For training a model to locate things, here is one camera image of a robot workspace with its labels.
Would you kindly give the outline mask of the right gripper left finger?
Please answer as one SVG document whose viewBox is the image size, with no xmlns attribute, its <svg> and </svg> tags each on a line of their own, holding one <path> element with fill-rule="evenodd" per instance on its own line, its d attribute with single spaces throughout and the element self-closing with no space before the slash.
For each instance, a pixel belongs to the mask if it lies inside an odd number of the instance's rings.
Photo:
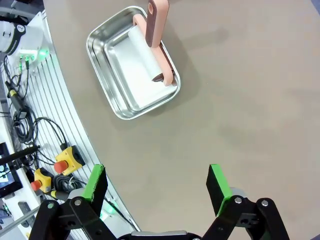
<svg viewBox="0 0 320 240">
<path fill-rule="evenodd" d="M 89 240 L 115 240 L 116 236 L 100 219 L 108 189 L 105 167 L 96 164 L 84 192 L 59 204 L 45 200 L 39 206 L 29 239 L 66 240 L 72 230 L 83 230 Z"/>
</svg>

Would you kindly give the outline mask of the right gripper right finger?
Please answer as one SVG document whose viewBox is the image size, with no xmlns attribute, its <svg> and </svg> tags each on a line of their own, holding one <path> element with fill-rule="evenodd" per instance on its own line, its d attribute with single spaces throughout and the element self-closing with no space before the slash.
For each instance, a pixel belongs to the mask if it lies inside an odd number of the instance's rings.
<svg viewBox="0 0 320 240">
<path fill-rule="evenodd" d="M 215 220 L 203 240 L 227 240 L 234 228 L 244 228 L 252 240 L 290 238 L 275 202 L 267 197 L 252 202 L 234 194 L 219 164 L 209 166 L 206 187 Z"/>
</svg>

